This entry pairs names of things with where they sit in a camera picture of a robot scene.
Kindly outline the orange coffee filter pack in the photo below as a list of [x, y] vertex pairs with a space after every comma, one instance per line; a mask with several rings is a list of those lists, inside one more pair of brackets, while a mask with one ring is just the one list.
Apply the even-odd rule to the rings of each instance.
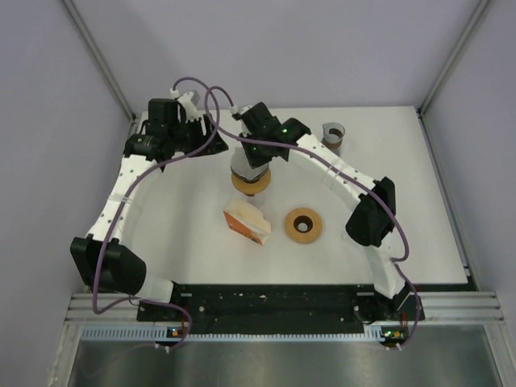
[[272, 234], [272, 226], [263, 213], [252, 204], [232, 198], [223, 209], [229, 229], [251, 241], [264, 245]]

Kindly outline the grey glass carafe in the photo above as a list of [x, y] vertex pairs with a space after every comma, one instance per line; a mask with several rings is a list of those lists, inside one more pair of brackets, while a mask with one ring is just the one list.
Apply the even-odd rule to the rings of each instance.
[[337, 156], [341, 155], [346, 129], [340, 123], [331, 122], [322, 125], [322, 144]]

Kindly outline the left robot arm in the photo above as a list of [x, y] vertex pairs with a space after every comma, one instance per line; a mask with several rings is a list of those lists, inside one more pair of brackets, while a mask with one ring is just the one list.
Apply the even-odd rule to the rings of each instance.
[[174, 156], [212, 156], [228, 150], [213, 132], [190, 91], [172, 98], [153, 98], [138, 132], [126, 141], [120, 170], [101, 214], [70, 252], [82, 280], [91, 288], [146, 298], [163, 318], [177, 318], [183, 301], [173, 294], [172, 281], [148, 271], [132, 250], [135, 229], [155, 180]]

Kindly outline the smoked glass dripper cone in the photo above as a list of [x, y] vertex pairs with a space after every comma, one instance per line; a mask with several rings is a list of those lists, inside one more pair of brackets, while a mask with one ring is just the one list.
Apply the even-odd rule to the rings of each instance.
[[231, 173], [241, 181], [249, 184], [254, 184], [256, 181], [262, 178], [268, 171], [268, 168], [257, 168], [257, 169], [232, 169]]

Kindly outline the clear glass carafe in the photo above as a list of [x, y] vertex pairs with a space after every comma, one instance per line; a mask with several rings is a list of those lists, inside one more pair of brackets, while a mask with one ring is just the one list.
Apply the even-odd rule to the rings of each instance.
[[254, 195], [242, 194], [241, 198], [243, 201], [261, 210], [266, 203], [267, 195], [265, 193], [257, 193]]

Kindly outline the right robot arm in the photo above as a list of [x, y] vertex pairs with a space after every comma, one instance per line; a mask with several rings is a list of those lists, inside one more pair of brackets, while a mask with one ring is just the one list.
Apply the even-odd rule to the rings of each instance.
[[281, 122], [259, 102], [243, 109], [234, 108], [232, 118], [239, 121], [241, 150], [231, 162], [232, 172], [245, 181], [256, 182], [275, 158], [304, 169], [344, 202], [351, 211], [345, 231], [366, 251], [377, 293], [378, 313], [396, 318], [406, 308], [410, 287], [397, 268], [393, 255], [394, 236], [408, 240], [396, 220], [395, 184], [388, 177], [376, 180], [351, 167], [329, 149], [301, 121]]

